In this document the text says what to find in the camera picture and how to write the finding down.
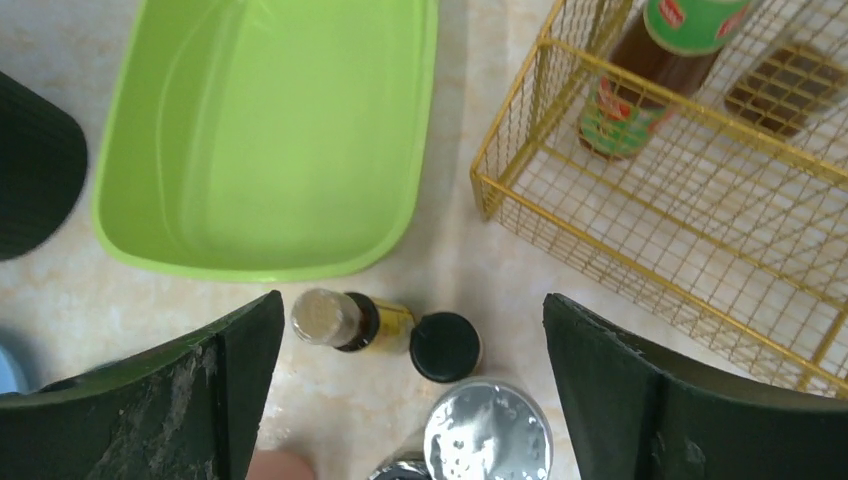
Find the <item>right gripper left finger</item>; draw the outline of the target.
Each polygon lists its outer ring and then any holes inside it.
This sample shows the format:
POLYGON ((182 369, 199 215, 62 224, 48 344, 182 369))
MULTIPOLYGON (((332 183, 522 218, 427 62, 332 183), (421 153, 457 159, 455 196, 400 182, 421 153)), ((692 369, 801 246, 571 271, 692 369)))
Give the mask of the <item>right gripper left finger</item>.
POLYGON ((242 479, 285 326, 272 290, 197 330, 1 398, 5 479, 242 479))

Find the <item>dark sauce dispenser bottle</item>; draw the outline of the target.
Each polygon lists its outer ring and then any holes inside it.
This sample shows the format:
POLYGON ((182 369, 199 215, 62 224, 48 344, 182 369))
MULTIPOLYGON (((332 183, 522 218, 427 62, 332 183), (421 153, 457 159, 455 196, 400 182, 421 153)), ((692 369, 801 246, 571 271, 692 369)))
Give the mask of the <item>dark sauce dispenser bottle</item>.
POLYGON ((724 107, 749 124, 790 139, 847 95, 847 67, 821 49, 792 41, 740 75, 724 107))

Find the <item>silver lid glass jar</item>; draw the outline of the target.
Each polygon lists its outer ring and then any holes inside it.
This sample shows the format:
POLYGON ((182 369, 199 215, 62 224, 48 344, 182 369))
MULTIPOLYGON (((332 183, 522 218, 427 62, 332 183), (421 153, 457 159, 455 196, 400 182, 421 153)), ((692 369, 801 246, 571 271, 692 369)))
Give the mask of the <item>silver lid glass jar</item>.
POLYGON ((553 440, 528 393, 501 379, 473 377, 434 404, 423 455, 433 479, 549 479, 553 440))

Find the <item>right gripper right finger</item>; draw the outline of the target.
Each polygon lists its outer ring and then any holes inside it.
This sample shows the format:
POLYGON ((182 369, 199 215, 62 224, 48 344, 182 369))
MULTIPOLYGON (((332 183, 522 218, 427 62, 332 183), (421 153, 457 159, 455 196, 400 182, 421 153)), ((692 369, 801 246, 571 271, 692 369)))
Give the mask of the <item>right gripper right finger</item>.
POLYGON ((847 404, 709 366, 570 298, 543 303, 584 479, 843 479, 847 404))

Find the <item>green label sauce bottle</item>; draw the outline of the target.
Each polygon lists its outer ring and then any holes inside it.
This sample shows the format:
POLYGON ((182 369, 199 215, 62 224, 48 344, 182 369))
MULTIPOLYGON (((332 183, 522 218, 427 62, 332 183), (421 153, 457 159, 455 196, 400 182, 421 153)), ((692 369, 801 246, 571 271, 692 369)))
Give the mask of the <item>green label sauce bottle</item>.
MULTIPOLYGON (((755 1, 647 1, 609 62, 646 83, 689 98, 756 8, 755 1)), ((669 100, 647 87, 605 73, 580 113, 579 140, 604 158, 631 158, 647 146, 674 110, 669 100)))

